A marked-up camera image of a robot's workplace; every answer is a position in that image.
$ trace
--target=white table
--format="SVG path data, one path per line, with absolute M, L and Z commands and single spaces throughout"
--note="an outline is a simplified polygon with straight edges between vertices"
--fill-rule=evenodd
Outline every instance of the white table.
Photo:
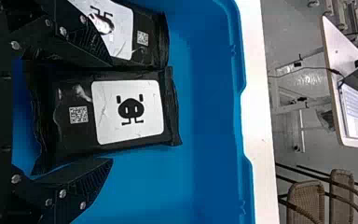
M 278 224 L 279 211 L 272 144 L 269 86 L 260 0 L 236 0 L 241 14 L 247 86 L 241 97 L 246 157 L 252 162 L 255 221 Z
M 354 62 L 358 60 L 358 48 L 326 17 L 322 17 L 321 29 L 326 66 L 338 70 L 343 76 L 349 75 L 355 70 Z M 327 79 L 332 97 L 333 117 L 338 142 L 346 147 L 358 147 L 358 139 L 349 138 L 346 133 L 339 101 L 337 76 L 327 72 Z

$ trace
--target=qr code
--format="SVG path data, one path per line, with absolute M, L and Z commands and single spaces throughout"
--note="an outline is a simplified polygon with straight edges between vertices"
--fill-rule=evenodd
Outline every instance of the qr code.
M 149 34 L 138 31 L 138 44 L 149 46 Z
M 69 107 L 69 119 L 71 124 L 89 122 L 89 114 L 86 106 Z

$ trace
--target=blue plastic bin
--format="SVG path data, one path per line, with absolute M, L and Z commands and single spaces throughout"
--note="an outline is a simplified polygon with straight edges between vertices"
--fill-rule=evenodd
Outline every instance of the blue plastic bin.
M 184 143 L 109 155 L 114 166 L 101 194 L 74 223 L 255 223 L 252 166 L 241 134 L 245 73 L 235 2 L 132 2 L 167 15 Z M 20 63 L 15 70 L 16 76 Z M 24 80 L 14 81 L 13 163 L 28 175 L 39 146 Z

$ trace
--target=black wet wipes package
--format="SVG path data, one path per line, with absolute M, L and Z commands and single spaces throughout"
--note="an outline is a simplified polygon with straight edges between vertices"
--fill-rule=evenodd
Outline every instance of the black wet wipes package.
M 95 153 L 155 144 L 179 146 L 172 68 L 158 71 L 26 69 L 41 155 L 32 175 Z
M 167 65 L 170 39 L 164 14 L 120 0 L 68 1 L 97 28 L 113 65 Z
M 0 0 L 8 42 L 28 60 L 162 69 L 169 57 L 163 13 L 121 0 Z

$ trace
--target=white sticker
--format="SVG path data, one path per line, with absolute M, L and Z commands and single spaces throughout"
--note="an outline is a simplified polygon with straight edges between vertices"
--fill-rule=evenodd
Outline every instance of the white sticker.
M 91 85 L 99 144 L 162 134 L 164 118 L 156 80 L 96 81 Z
M 137 42 L 138 44 L 149 46 L 149 34 L 142 31 L 138 31 Z
M 89 122 L 89 114 L 86 106 L 69 107 L 69 120 L 71 124 Z
M 111 56 L 131 59 L 133 12 L 130 8 L 110 0 L 68 1 L 94 23 Z

